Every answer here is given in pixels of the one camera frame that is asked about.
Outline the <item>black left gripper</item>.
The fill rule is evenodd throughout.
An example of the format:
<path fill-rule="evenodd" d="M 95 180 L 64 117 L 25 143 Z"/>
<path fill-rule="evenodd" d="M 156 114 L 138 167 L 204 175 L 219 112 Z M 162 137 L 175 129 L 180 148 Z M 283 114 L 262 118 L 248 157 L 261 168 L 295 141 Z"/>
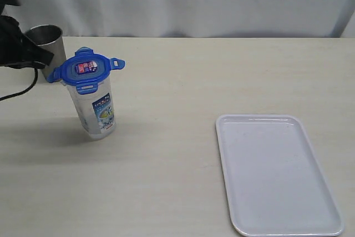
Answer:
<path fill-rule="evenodd" d="M 13 69 L 47 67 L 54 54 L 25 36 L 12 17 L 1 16 L 1 67 Z"/>

